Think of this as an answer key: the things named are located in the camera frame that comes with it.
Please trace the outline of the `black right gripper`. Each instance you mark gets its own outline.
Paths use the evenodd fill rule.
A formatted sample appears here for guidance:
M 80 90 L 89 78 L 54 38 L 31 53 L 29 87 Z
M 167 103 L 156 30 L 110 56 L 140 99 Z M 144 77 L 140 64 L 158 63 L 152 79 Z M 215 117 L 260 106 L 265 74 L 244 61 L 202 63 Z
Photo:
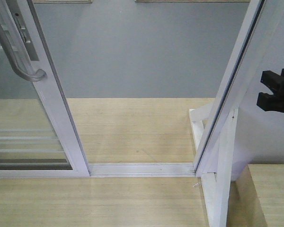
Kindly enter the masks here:
M 284 113 L 284 68 L 280 75 L 270 70 L 263 71 L 260 82 L 268 87 L 272 94 L 260 92 L 257 106 L 264 111 Z

